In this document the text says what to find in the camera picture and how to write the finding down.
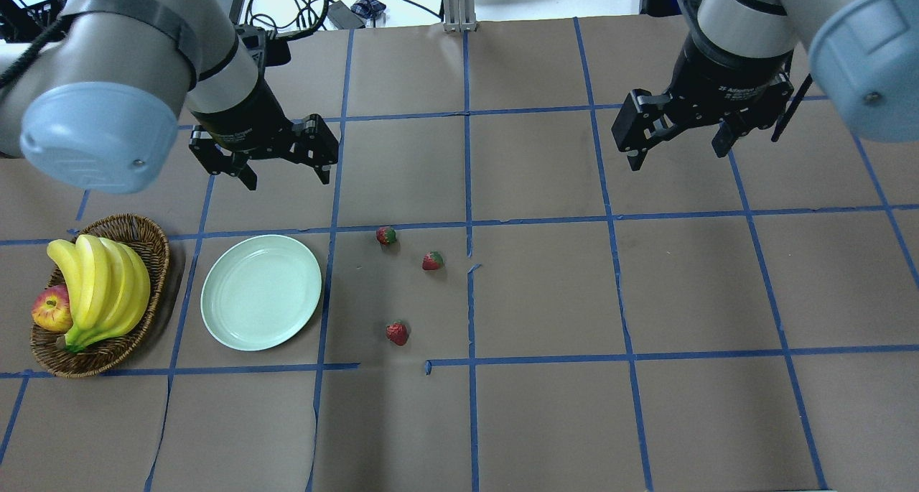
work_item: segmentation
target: light green plate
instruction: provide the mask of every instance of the light green plate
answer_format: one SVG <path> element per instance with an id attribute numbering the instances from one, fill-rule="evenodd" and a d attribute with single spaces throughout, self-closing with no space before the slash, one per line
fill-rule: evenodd
<path id="1" fill-rule="evenodd" d="M 297 334 L 321 293 L 322 273 L 306 246 L 286 236 L 257 236 L 211 267 L 201 290 L 201 316 L 227 347 L 263 351 Z"/>

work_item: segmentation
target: red apple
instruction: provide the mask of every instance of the red apple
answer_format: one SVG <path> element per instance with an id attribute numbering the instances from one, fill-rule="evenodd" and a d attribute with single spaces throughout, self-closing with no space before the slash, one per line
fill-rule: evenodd
<path id="1" fill-rule="evenodd" d="M 70 295 L 65 284 L 43 290 L 32 305 L 32 319 L 41 328 L 52 332 L 67 332 L 73 326 L 70 315 Z"/>

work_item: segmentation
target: wicker basket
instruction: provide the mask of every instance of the wicker basket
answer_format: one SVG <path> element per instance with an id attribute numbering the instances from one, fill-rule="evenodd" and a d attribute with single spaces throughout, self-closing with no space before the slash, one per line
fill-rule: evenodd
<path id="1" fill-rule="evenodd" d="M 169 267 L 169 242 L 163 230 L 142 216 L 118 214 L 106 217 L 85 227 L 80 233 L 106 237 L 112 241 L 128 244 L 147 265 L 150 273 L 150 303 L 144 317 L 128 334 L 109 338 L 89 345 L 85 351 L 72 354 L 56 347 L 60 333 L 50 332 L 38 325 L 32 326 L 32 354 L 48 371 L 58 377 L 89 377 L 99 374 L 124 361 L 137 345 L 144 340 L 151 323 L 157 317 L 160 302 L 167 281 Z M 60 269 L 55 267 L 48 287 L 63 283 Z"/>

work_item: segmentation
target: light blue plastic cover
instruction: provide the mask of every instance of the light blue plastic cover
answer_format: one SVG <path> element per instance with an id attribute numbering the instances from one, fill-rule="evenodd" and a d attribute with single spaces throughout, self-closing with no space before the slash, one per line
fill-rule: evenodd
<path id="1" fill-rule="evenodd" d="M 166 103 L 133 86 L 72 83 L 43 93 L 22 118 L 22 154 L 46 175 L 110 194 L 147 188 L 175 142 Z"/>
<path id="2" fill-rule="evenodd" d="M 919 139 L 919 0 L 856 0 L 813 38 L 811 72 L 856 135 Z"/>

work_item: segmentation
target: red strawberry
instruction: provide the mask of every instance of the red strawberry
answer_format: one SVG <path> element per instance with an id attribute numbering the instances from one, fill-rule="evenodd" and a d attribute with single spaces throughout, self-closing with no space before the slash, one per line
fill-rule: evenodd
<path id="1" fill-rule="evenodd" d="M 401 347 L 408 342 L 408 328 L 402 322 L 387 325 L 386 338 Z"/>
<path id="2" fill-rule="evenodd" d="M 433 271 L 434 269 L 441 269 L 444 266 L 444 257 L 440 256 L 440 252 L 427 252 L 424 259 L 421 261 L 421 269 L 424 271 Z"/>
<path id="3" fill-rule="evenodd" d="M 391 226 L 381 226 L 377 229 L 377 241 L 382 246 L 390 246 L 396 242 L 396 231 Z"/>

